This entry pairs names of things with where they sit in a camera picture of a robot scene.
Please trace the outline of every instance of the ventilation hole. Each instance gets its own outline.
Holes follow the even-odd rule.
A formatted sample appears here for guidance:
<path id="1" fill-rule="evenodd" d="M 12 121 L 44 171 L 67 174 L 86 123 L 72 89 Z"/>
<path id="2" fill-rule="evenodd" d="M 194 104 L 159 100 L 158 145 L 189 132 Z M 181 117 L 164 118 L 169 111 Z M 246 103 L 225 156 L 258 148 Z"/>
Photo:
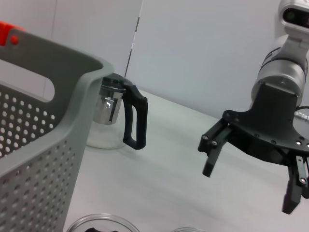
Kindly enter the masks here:
<path id="1" fill-rule="evenodd" d="M 16 227 L 16 224 L 13 224 L 11 229 L 10 229 L 10 232 L 15 232 L 15 227 Z"/>
<path id="2" fill-rule="evenodd" d="M 4 179 L 3 182 L 2 182 L 2 187 L 3 188 L 7 187 L 8 183 L 9 183 L 9 179 Z"/>
<path id="3" fill-rule="evenodd" d="M 46 206 L 45 206 L 45 210 L 47 210 L 48 209 L 48 206 L 49 206 L 49 202 L 47 202 L 47 204 L 46 204 Z"/>
<path id="4" fill-rule="evenodd" d="M 2 197 L 1 197 L 1 203 L 6 202 L 6 200 L 8 199 L 9 194 L 5 193 Z"/>
<path id="5" fill-rule="evenodd" d="M 28 203 L 26 202 L 23 207 L 21 208 L 21 211 L 22 212 L 25 212 L 27 210 L 27 207 L 28 207 Z"/>
<path id="6" fill-rule="evenodd" d="M 44 195 L 45 190 L 46 190 L 46 188 L 45 188 L 45 187 L 43 187 L 43 188 L 42 188 L 42 190 L 41 190 L 41 195 Z"/>
<path id="7" fill-rule="evenodd" d="M 29 165 L 27 165 L 27 170 L 29 170 L 30 168 L 32 168 L 32 163 L 30 163 Z"/>
<path id="8" fill-rule="evenodd" d="M 23 217 L 20 220 L 20 224 L 23 224 L 25 222 L 25 220 L 26 220 L 26 215 L 23 215 Z"/>
<path id="9" fill-rule="evenodd" d="M 30 180 L 31 180 L 31 177 L 28 177 L 28 178 L 26 179 L 26 185 L 29 184 Z"/>
<path id="10" fill-rule="evenodd" d="M 39 170 L 37 170 L 37 172 L 36 172 L 36 177 L 39 177 L 39 175 L 41 174 L 41 171 L 40 171 L 40 169 Z"/>
<path id="11" fill-rule="evenodd" d="M 32 214 L 34 213 L 34 211 L 35 211 L 35 206 L 33 206 L 33 207 L 31 208 L 31 210 L 30 210 L 30 215 L 32 215 Z"/>
<path id="12" fill-rule="evenodd" d="M 38 182 L 35 183 L 35 184 L 34 184 L 34 187 L 33 187 L 33 190 L 36 191 L 36 190 L 38 189 L 38 186 L 39 186 L 39 183 L 38 183 Z"/>
<path id="13" fill-rule="evenodd" d="M 6 221 L 2 221 L 2 222 L 0 223 L 0 231 L 3 231 L 3 230 L 4 230 L 4 228 L 5 228 L 5 223 L 6 223 Z"/>
<path id="14" fill-rule="evenodd" d="M 42 198 L 42 199 L 40 199 L 40 202 L 39 202 L 39 207 L 41 207 L 42 206 L 42 204 L 43 204 L 43 201 L 44 201 L 44 199 Z"/>
<path id="15" fill-rule="evenodd" d="M 18 205 L 18 202 L 19 202 L 19 199 L 16 198 L 16 199 L 13 201 L 12 207 L 15 208 L 15 207 Z"/>
<path id="16" fill-rule="evenodd" d="M 24 193 L 24 199 L 26 199 L 29 195 L 29 190 L 27 190 L 25 193 Z"/>
<path id="17" fill-rule="evenodd" d="M 14 188 L 14 194 L 17 194 L 20 189 L 20 185 L 16 185 Z"/>
<path id="18" fill-rule="evenodd" d="M 31 226 L 33 222 L 33 218 L 30 218 L 30 221 L 28 222 L 28 226 Z"/>
<path id="19" fill-rule="evenodd" d="M 40 209 L 40 210 L 38 211 L 38 214 L 37 214 L 37 217 L 38 217 L 38 218 L 41 216 L 41 213 L 42 213 L 42 210 Z"/>
<path id="20" fill-rule="evenodd" d="M 14 220 L 16 219 L 16 216 L 17 216 L 17 211 L 15 211 L 15 212 L 12 214 L 11 220 L 14 221 Z"/>
<path id="21" fill-rule="evenodd" d="M 0 218 L 3 218 L 3 217 L 5 216 L 7 210 L 8 210 L 7 207 L 4 207 L 4 208 L 1 210 L 1 212 L 0 212 Z"/>
<path id="22" fill-rule="evenodd" d="M 19 177 L 20 175 L 21 175 L 21 171 L 18 170 L 18 171 L 15 173 L 15 176 L 16 176 L 16 177 Z"/>

